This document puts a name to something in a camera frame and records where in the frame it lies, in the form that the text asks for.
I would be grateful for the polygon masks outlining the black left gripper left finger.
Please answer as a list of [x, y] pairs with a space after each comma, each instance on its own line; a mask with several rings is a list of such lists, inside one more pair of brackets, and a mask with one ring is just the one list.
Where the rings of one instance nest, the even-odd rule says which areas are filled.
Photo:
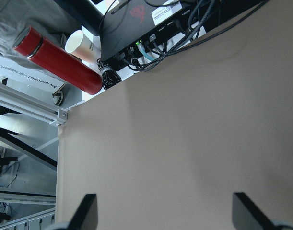
[[98, 205], [96, 194], [86, 194], [73, 215], [70, 230], [96, 230], [98, 226]]

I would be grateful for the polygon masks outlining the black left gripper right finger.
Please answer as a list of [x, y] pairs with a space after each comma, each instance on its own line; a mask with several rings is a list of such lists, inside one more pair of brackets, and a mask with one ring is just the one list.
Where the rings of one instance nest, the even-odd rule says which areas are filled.
[[244, 193], [234, 192], [232, 223], [236, 230], [280, 230]]

